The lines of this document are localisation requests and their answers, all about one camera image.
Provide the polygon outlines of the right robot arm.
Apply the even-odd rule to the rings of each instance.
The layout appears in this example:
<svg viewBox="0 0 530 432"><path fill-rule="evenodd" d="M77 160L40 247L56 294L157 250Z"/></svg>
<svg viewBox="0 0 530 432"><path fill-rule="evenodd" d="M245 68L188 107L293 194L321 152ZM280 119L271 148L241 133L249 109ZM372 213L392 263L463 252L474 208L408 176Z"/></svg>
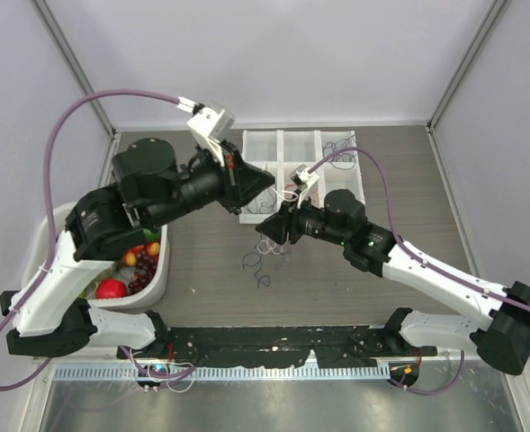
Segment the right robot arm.
<svg viewBox="0 0 530 432"><path fill-rule="evenodd" d="M304 236L339 245L355 269L405 284L453 310L443 315L397 309L382 334L391 354L447 347L474 352L504 374L524 371L530 357L529 285L486 281L423 253L369 222L364 205L346 189L329 192L321 208L310 201L283 202L256 230L279 245Z"/></svg>

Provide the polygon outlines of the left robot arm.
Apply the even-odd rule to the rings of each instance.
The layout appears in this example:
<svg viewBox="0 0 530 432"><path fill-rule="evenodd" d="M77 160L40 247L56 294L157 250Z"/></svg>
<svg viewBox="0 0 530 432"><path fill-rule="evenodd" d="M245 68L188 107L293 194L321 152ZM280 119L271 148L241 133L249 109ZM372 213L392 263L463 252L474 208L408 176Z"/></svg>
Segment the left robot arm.
<svg viewBox="0 0 530 432"><path fill-rule="evenodd" d="M3 314L12 320L6 344L14 356L55 358L85 347L114 347L118 354L136 351L150 359L166 355L167 325L152 310L126 314L103 310L81 298L98 275L131 248L145 243L147 230L217 202L239 214L274 185L274 176L243 160L224 145L219 163L198 148L187 165L176 161L165 140L140 139L112 159L112 184L83 196L53 240L56 249L40 282L0 296Z"/></svg>

